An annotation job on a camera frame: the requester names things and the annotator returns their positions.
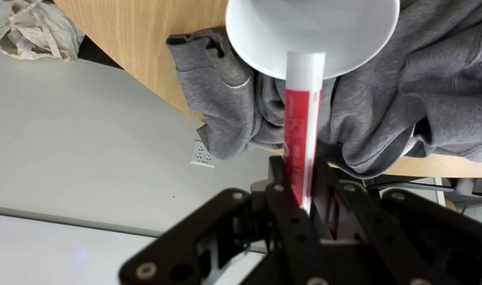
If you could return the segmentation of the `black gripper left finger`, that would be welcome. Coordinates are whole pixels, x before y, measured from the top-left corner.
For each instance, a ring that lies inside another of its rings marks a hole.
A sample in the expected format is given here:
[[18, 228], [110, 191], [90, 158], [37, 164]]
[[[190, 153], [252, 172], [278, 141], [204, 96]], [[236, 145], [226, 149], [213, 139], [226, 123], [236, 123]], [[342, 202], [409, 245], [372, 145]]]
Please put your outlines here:
[[213, 285], [255, 242], [266, 255], [234, 285], [307, 285], [323, 275], [312, 223], [286, 187], [283, 160], [269, 158], [263, 191], [225, 188], [118, 269], [120, 285]]

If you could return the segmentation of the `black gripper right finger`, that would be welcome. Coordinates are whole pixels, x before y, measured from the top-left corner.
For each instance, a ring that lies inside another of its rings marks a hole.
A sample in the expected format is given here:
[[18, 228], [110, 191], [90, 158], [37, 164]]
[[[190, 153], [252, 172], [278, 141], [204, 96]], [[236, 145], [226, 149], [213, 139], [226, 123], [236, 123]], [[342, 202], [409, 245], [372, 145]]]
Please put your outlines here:
[[331, 285], [482, 285], [482, 223], [409, 190], [363, 187], [318, 158], [312, 218]]

